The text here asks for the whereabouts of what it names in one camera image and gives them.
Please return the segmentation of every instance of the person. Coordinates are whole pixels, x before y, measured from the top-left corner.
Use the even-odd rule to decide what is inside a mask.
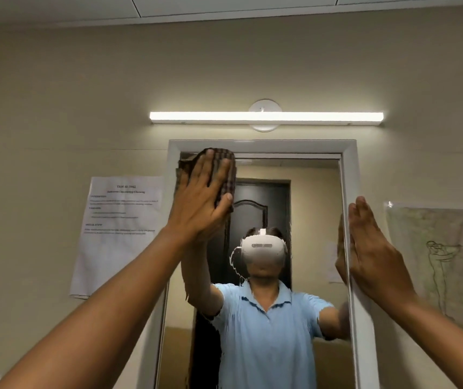
[[[403,256],[383,235],[363,197],[349,205],[349,229],[352,278],[463,389],[463,329],[416,294]],[[336,267],[346,278],[345,260],[338,257]]]
[[[167,225],[138,257],[77,307],[0,381],[0,389],[112,388],[183,252],[226,221],[232,203],[214,202],[230,163],[208,186],[213,152],[182,174]]]
[[[206,240],[192,246],[181,270],[188,302],[220,334],[219,389],[316,388],[312,339],[349,339],[348,303],[338,309],[279,280],[287,249],[277,228],[245,235],[241,286],[211,284],[206,249]]]

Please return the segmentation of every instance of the white mirror frame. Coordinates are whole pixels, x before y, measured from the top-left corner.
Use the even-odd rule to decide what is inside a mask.
[[[343,212],[359,195],[359,161],[357,142],[353,139],[298,139],[298,140],[171,140],[168,147],[167,166],[164,171],[163,200],[158,229],[167,224],[176,183],[175,169],[182,152],[200,152],[207,147],[231,150],[237,158],[306,158],[338,159],[340,162]],[[350,239],[347,216],[344,217],[345,240]],[[350,249],[346,248],[346,259],[350,260]],[[349,310],[352,331],[352,348],[356,389],[377,389],[376,339],[370,315],[371,301],[351,279],[349,284]],[[158,387],[165,314],[167,310],[168,285],[161,294],[145,327],[140,347],[141,366],[137,377],[137,389]]]

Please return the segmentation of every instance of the reflected arm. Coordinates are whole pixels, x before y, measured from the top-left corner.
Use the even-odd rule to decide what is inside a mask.
[[[349,303],[344,302],[339,309],[326,307],[321,310],[318,325],[327,339],[350,340]]]
[[[188,302],[202,314],[213,317],[221,310],[224,297],[210,281],[206,250],[204,242],[193,244],[181,261],[181,273]]]

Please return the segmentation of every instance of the sketch of golfer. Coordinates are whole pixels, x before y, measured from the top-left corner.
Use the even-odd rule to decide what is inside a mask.
[[[443,315],[454,320],[453,317],[447,314],[448,284],[446,281],[446,272],[447,265],[452,259],[456,258],[463,246],[445,246],[434,241],[428,241],[426,246],[429,249],[429,263],[433,269],[433,281],[438,296],[438,308]]]

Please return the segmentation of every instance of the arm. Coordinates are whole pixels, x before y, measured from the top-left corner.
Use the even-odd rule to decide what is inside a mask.
[[[350,340],[349,303],[344,302],[339,309],[325,307],[319,312],[318,325],[327,339]]]
[[[188,302],[204,315],[215,316],[224,302],[220,290],[209,279],[206,242],[195,242],[181,261]]]
[[[350,273],[358,286],[463,389],[463,329],[417,296],[403,256],[385,238],[363,197],[349,206],[349,226]]]
[[[463,329],[418,298],[402,305],[387,304],[384,310],[463,389]]]
[[[229,163],[208,186],[213,152],[183,174],[167,226],[0,381],[0,389],[109,389],[127,362],[157,299],[197,236],[226,217],[232,197],[214,207]]]
[[[164,229],[0,381],[0,389],[112,388],[189,240]]]

